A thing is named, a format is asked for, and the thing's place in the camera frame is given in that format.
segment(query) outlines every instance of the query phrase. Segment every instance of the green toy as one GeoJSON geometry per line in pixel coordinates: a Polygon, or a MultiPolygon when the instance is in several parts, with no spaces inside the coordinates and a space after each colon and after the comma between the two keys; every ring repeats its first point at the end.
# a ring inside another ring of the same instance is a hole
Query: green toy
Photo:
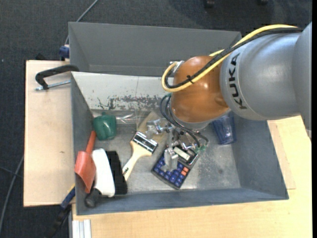
{"type": "Polygon", "coordinates": [[[99,140],[113,139],[117,129],[115,116],[103,112],[102,116],[94,118],[93,127],[99,140]]]}

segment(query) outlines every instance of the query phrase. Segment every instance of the red spatula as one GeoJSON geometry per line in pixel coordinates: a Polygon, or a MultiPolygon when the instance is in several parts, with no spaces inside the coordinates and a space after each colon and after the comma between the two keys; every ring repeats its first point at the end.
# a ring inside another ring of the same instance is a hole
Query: red spatula
{"type": "Polygon", "coordinates": [[[96,166],[91,157],[93,147],[96,140],[96,133],[91,132],[90,138],[86,147],[86,151],[79,151],[75,164],[75,173],[80,176],[85,184],[85,192],[89,193],[94,182],[96,174],[96,166]]]}

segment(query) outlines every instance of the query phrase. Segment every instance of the calculator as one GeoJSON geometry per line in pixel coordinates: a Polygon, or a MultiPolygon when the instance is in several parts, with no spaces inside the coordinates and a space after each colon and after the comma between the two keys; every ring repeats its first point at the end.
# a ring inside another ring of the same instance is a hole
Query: calculator
{"type": "Polygon", "coordinates": [[[177,169],[166,172],[162,169],[165,165],[163,151],[159,159],[154,164],[151,172],[167,185],[174,189],[179,189],[187,178],[190,170],[193,168],[193,165],[197,161],[199,155],[191,149],[183,151],[178,147],[174,147],[173,150],[178,154],[177,169]]]}

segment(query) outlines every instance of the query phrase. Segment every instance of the yellow cable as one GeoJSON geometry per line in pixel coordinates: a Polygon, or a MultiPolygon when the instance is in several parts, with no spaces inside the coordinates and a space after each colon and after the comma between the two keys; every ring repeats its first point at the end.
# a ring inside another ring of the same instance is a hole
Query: yellow cable
{"type": "MultiPolygon", "coordinates": [[[[288,27],[294,27],[296,28],[296,26],[289,26],[289,25],[270,25],[270,26],[264,26],[264,27],[261,27],[251,33],[249,33],[248,35],[246,35],[245,37],[243,37],[240,41],[238,41],[235,45],[233,46],[236,46],[238,44],[240,44],[241,42],[244,42],[246,40],[248,40],[249,38],[261,33],[261,32],[264,32],[264,31],[268,31],[268,30],[271,30],[271,29],[275,29],[275,28],[288,28],[288,27]]],[[[212,54],[210,54],[211,57],[221,53],[223,50],[219,50],[219,51],[216,51],[212,54]]],[[[205,71],[203,71],[201,74],[199,74],[197,77],[195,77],[194,79],[192,79],[191,82],[187,82],[185,83],[184,85],[181,85],[179,87],[176,87],[176,88],[168,88],[165,84],[165,78],[167,76],[167,74],[176,66],[177,62],[174,62],[172,63],[164,72],[163,76],[162,76],[162,87],[165,91],[167,92],[178,92],[178,91],[181,91],[187,87],[189,87],[190,85],[192,85],[193,83],[197,82],[198,80],[200,80],[202,77],[204,77],[206,74],[208,74],[210,71],[212,71],[215,67],[217,67],[220,63],[222,63],[223,60],[225,60],[231,53],[225,55],[224,57],[222,57],[221,59],[219,59],[218,61],[216,61],[213,65],[211,65],[209,68],[207,68],[205,71]]]]}

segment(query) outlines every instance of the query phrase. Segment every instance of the wooden table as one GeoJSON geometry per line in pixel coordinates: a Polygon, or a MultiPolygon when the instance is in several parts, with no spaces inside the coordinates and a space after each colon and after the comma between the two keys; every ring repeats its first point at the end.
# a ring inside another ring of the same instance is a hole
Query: wooden table
{"type": "MultiPolygon", "coordinates": [[[[24,206],[59,204],[74,182],[69,85],[33,90],[38,71],[62,63],[26,63],[24,206]]],[[[89,216],[77,216],[73,204],[72,218],[91,219],[93,238],[312,237],[311,141],[300,117],[272,120],[268,126],[289,200],[89,216]]]]}

